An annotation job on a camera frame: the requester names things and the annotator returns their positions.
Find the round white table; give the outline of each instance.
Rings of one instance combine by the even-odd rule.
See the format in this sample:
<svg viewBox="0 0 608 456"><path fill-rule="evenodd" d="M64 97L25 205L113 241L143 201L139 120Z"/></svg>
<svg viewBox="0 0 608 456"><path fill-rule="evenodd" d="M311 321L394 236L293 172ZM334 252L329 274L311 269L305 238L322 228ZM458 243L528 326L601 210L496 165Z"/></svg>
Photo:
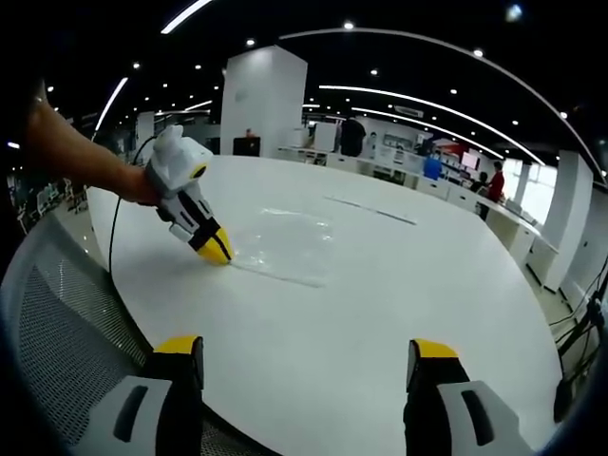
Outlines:
<svg viewBox="0 0 608 456"><path fill-rule="evenodd" d="M560 361L522 272L482 221L395 184L300 163L217 157L201 180L229 236L262 208L332 221L327 285L206 263L152 208L123 203L114 278L153 346L204 338L204 401L281 454L405 454L409 341L448 344L520 417L533 448L555 430ZM116 197L89 190L107 253ZM415 225L334 200L356 202Z"/></svg>

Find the blue object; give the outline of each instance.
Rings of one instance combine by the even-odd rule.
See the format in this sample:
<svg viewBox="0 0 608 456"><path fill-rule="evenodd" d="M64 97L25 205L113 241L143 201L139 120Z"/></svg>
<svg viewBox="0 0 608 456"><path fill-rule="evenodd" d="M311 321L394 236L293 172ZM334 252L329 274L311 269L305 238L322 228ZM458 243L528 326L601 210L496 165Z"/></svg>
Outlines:
<svg viewBox="0 0 608 456"><path fill-rule="evenodd" d="M425 178L433 179L434 181L438 181L441 176L442 164L439 159L433 159L432 157L427 157L425 161L425 169L424 174Z"/></svg>

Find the white pillar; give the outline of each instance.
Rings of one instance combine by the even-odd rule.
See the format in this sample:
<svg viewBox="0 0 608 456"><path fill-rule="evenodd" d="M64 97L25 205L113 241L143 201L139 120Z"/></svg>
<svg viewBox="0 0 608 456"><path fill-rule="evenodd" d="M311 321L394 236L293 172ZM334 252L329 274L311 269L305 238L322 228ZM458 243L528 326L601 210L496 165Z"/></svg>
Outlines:
<svg viewBox="0 0 608 456"><path fill-rule="evenodd" d="M528 178L530 177L531 164L522 164L522 173L520 174L520 181L517 184L517 190L515 191L515 197L513 201L517 202L522 206L523 195L525 194L525 186L528 184Z"/></svg>
<svg viewBox="0 0 608 456"><path fill-rule="evenodd" d="M528 264L542 284L556 292L574 259L591 204L593 172L576 152L560 152L555 193L542 236L559 252L536 240Z"/></svg>
<svg viewBox="0 0 608 456"><path fill-rule="evenodd" d="M234 138L248 128L260 137L261 157L301 127L308 64L277 46L247 52L228 61L221 109L221 154L232 155Z"/></svg>
<svg viewBox="0 0 608 456"><path fill-rule="evenodd" d="M141 112L137 116L137 123L135 125L135 146L136 150L140 150L145 141L154 136L154 112ZM145 149L142 151L140 157L142 162L146 163L152 156L152 147L154 142L149 142Z"/></svg>

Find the plastic bag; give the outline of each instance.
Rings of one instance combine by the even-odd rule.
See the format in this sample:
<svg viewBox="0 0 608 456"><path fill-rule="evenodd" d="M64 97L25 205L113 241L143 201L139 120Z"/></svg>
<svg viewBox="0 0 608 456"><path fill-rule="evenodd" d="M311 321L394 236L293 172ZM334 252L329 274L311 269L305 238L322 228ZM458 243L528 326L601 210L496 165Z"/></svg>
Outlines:
<svg viewBox="0 0 608 456"><path fill-rule="evenodd" d="M333 227L323 218L262 209L231 240L239 269L315 288L327 284Z"/></svg>

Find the ceiling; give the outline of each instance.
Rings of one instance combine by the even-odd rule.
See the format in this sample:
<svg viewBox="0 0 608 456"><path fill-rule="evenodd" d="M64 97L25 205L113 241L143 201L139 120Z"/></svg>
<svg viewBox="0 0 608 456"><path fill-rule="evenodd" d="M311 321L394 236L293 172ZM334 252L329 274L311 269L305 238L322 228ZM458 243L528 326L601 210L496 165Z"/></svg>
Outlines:
<svg viewBox="0 0 608 456"><path fill-rule="evenodd" d="M161 29L190 3L94 0L76 9L54 7L49 21L54 28L54 53L47 72L47 85L54 87L48 94L51 103L77 120L101 113L116 84L128 76L104 120L106 129L134 122L134 108L180 109L206 100L214 101L212 117L218 120L221 70L230 57L248 50L245 42L254 38L256 48L279 45L309 63L306 100L313 97L323 111L331 106L331 112L346 114L350 106L358 106L389 112L389 104L404 105L423 110L425 122L463 136L471 137L475 131L476 141L504 152L504 139L445 111L318 86L376 88L464 112L526 144L547 164L556 164L560 149L582 151L558 116L480 59L406 37L356 29L279 40L289 33L341 28L350 20L358 28L404 30L465 49L481 48L485 59L516 74L558 111L567 113L567 121L595 159L608 167L603 156L608 151L608 90L601 46L606 40L603 16L593 10L600 5L519 2L522 18L509 23L508 4L502 1L214 0L173 33L161 35ZM134 69L134 62L141 67ZM370 73L374 68L377 76ZM452 88L457 95L450 93ZM96 122L97 117L90 117L77 125L87 129ZM514 147L509 151L509 157L527 158Z"/></svg>

